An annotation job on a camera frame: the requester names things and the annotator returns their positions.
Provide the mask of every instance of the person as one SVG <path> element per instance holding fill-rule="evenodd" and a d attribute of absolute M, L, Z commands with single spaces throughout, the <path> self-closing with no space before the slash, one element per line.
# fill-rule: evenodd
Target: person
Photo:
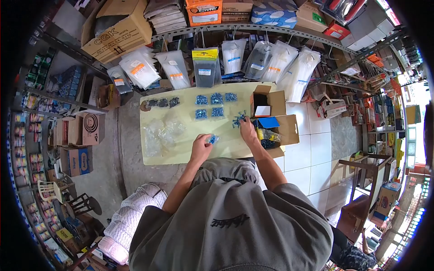
<path fill-rule="evenodd" d="M 267 190 L 257 184 L 251 162 L 207 160 L 211 135 L 198 135 L 162 209 L 145 208 L 129 249 L 130 270 L 316 271 L 324 266 L 332 249 L 326 218 L 287 183 L 248 117 L 240 130 Z"/>
<path fill-rule="evenodd" d="M 365 236 L 362 230 L 362 250 L 350 245 L 345 234 L 331 226 L 333 231 L 333 245 L 330 260 L 346 271 L 381 271 L 381 268 L 372 269 L 377 263 L 374 252 L 369 253 Z"/>

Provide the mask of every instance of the red box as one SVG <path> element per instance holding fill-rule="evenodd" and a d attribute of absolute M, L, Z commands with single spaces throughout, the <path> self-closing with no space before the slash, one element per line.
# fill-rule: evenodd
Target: red box
<path fill-rule="evenodd" d="M 351 32 L 350 30 L 346 29 L 345 27 L 339 25 L 336 23 L 335 20 L 333 20 L 326 31 L 323 32 L 325 35 L 328 35 L 330 37 L 336 38 L 338 40 L 342 40 L 346 36 L 348 36 Z"/>

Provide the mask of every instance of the table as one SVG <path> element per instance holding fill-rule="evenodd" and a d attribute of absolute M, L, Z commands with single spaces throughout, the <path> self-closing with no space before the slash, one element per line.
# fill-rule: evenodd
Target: table
<path fill-rule="evenodd" d="M 276 91 L 274 83 L 260 82 L 242 82 L 232 84 L 221 84 L 213 88 L 186 88 L 174 90 L 150 96 L 145 96 L 140 99 L 140 103 L 146 100 L 157 98 L 170 98 L 178 96 L 180 104 L 173 108 L 158 108 L 153 107 L 150 111 L 140 111 L 140 134 L 141 146 L 143 155 L 143 164 L 145 165 L 161 165 L 161 164 L 178 164 L 187 163 L 191 155 L 191 146 L 198 134 L 216 134 L 220 137 L 218 143 L 215 144 L 209 158 L 228 157 L 228 158 L 243 158 L 252 156 L 251 151 L 244 143 L 240 135 L 240 130 L 232 128 L 232 120 L 238 116 L 238 112 L 246 110 L 250 116 L 250 96 L 257 85 L 272 86 L 270 92 Z M 215 92 L 227 93 L 232 92 L 237 94 L 238 102 L 224 104 L 225 119 L 217 121 L 195 121 L 194 112 L 199 107 L 195 105 L 197 95 L 210 95 Z M 161 157 L 145 156 L 145 131 L 144 127 L 153 119 L 164 119 L 166 114 L 176 114 L 182 123 L 187 128 L 186 131 L 177 138 L 175 147 Z"/>

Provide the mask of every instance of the hand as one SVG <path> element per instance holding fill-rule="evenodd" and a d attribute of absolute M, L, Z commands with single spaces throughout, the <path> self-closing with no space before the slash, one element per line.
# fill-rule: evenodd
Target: hand
<path fill-rule="evenodd" d="M 193 142 L 193 148 L 191 149 L 190 161 L 201 165 L 208 159 L 213 145 L 207 143 L 206 139 L 210 138 L 211 134 L 200 134 L 197 136 L 196 140 Z"/>
<path fill-rule="evenodd" d="M 247 146 L 252 146 L 255 142 L 259 141 L 258 136 L 255 131 L 255 127 L 253 126 L 250 118 L 246 116 L 246 120 L 240 120 L 241 125 L 241 137 L 244 142 L 246 142 Z"/>

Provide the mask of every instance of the white plastic chair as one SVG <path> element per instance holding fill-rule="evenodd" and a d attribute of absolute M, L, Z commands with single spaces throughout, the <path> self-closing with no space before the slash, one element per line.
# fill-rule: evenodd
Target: white plastic chair
<path fill-rule="evenodd" d="M 68 187 L 74 186 L 75 183 L 70 183 L 65 186 L 58 187 L 56 182 L 44 182 L 38 180 L 38 190 L 41 195 L 42 200 L 49 201 L 51 199 L 57 199 L 61 204 L 63 204 L 62 200 L 62 190 L 65 190 Z M 44 197 L 43 193 L 53 193 L 54 196 Z"/>

